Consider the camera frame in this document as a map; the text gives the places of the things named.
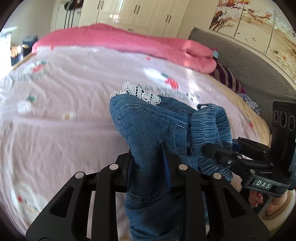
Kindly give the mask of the right hand red nails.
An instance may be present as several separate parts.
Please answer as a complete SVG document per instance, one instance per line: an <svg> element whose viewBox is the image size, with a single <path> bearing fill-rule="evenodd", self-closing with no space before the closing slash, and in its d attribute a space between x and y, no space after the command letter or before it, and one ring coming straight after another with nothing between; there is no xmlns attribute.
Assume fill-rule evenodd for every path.
<svg viewBox="0 0 296 241"><path fill-rule="evenodd" d="M278 215L287 206L288 199L288 191L280 198L271 197L271 202L265 210L265 216L272 218ZM263 196L261 193L251 190L248 201L253 207L258 207L258 205L263 204Z"/></svg>

